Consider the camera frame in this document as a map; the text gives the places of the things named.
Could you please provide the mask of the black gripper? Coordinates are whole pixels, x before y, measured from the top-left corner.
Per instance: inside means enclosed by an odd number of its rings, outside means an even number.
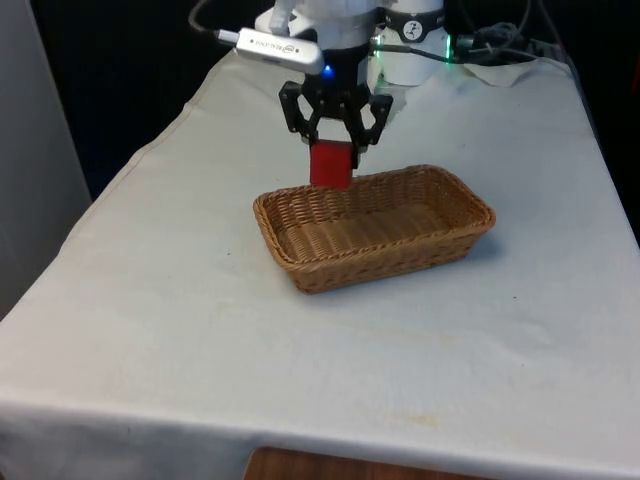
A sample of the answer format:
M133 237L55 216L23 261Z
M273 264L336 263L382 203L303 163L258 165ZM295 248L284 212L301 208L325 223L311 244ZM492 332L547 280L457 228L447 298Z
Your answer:
M371 95L367 85L370 47L364 43L346 49L323 50L320 74L306 75L303 83L286 81L278 94L286 125L291 133L312 146L319 141L318 125L328 118L329 100L340 100L340 118L351 141L352 169L370 146L378 144L387 124L394 99L391 95ZM311 107L306 118L299 99Z

